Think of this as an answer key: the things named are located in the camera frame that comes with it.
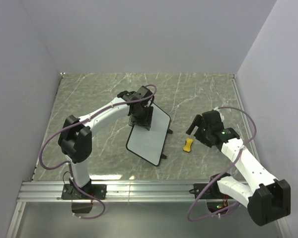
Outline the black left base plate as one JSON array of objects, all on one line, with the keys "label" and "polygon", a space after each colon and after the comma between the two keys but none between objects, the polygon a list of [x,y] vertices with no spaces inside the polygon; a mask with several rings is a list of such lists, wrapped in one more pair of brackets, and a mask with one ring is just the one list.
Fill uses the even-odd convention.
[{"label": "black left base plate", "polygon": [[[106,196],[107,185],[87,184],[84,187],[82,187],[81,190],[97,199],[104,200]],[[79,199],[90,199],[90,197],[81,193],[72,183],[70,183],[70,184],[65,184],[63,186],[61,199],[79,200]]]}]

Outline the yellow bone-shaped eraser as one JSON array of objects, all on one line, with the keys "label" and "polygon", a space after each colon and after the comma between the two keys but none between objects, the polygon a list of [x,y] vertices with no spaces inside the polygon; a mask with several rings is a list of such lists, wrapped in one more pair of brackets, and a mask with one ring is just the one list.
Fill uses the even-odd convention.
[{"label": "yellow bone-shaped eraser", "polygon": [[183,151],[185,151],[185,152],[191,152],[191,146],[192,146],[192,144],[193,144],[193,139],[192,138],[187,138],[186,140],[185,140],[185,145],[184,145],[184,147],[183,147]]}]

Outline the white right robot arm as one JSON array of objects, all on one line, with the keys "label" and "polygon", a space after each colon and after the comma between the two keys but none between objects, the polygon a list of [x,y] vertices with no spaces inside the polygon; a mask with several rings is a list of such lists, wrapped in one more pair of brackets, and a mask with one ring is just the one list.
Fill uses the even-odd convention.
[{"label": "white right robot arm", "polygon": [[238,182],[227,170],[213,176],[210,182],[195,194],[189,214],[202,196],[209,192],[214,198],[228,196],[236,201],[236,205],[246,207],[250,218],[258,226],[290,215],[289,183],[284,179],[277,179],[260,164],[247,149],[248,141],[243,141],[233,128],[225,128],[219,111],[211,110],[196,115],[186,134],[193,135],[208,147],[217,147],[231,161],[229,167],[236,167],[247,182]]}]

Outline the small whiteboard with black frame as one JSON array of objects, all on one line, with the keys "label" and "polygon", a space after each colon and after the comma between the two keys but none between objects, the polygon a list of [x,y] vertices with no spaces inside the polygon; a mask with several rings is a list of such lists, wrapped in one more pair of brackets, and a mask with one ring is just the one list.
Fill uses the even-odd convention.
[{"label": "small whiteboard with black frame", "polygon": [[154,166],[165,159],[163,148],[167,135],[173,131],[169,129],[171,117],[158,105],[153,104],[151,128],[146,129],[134,125],[129,134],[126,149]]}]

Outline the aluminium right edge rail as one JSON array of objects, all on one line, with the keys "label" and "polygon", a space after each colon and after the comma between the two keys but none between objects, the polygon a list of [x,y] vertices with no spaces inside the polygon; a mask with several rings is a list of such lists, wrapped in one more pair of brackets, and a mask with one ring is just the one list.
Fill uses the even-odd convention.
[{"label": "aluminium right edge rail", "polygon": [[246,109],[243,106],[241,95],[240,95],[238,87],[237,87],[235,74],[230,74],[229,77],[232,81],[233,89],[234,89],[235,95],[237,97],[238,107],[242,110],[241,115],[242,115],[242,120],[243,120],[245,129],[246,129],[247,139],[250,139],[250,141],[248,142],[248,145],[251,149],[252,154],[258,159],[257,148],[254,143],[255,136],[257,135],[256,124],[255,124],[254,120],[251,118],[250,114],[246,112]]}]

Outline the aluminium mounting rail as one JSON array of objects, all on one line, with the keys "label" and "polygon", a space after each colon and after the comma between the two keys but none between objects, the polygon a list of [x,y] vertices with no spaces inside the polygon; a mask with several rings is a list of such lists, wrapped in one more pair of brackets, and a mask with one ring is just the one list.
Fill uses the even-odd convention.
[{"label": "aluminium mounting rail", "polygon": [[[194,184],[207,184],[203,180],[108,180],[93,181],[93,184],[105,184],[106,195],[103,200],[109,202],[192,202],[201,191]],[[17,196],[17,202],[90,202],[90,199],[64,200],[61,198],[64,183],[62,181],[23,182]]]}]

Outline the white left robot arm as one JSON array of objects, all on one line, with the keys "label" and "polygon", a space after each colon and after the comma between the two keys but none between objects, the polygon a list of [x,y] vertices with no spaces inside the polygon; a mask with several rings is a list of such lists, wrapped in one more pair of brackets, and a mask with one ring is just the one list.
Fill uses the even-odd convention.
[{"label": "white left robot arm", "polygon": [[92,113],[78,118],[73,115],[67,117],[58,145],[70,163],[72,182],[75,184],[73,194],[78,199],[86,199],[90,195],[87,159],[92,152],[93,137],[108,124],[125,116],[130,116],[139,126],[150,129],[156,91],[153,84],[141,86],[138,91],[123,91]]}]

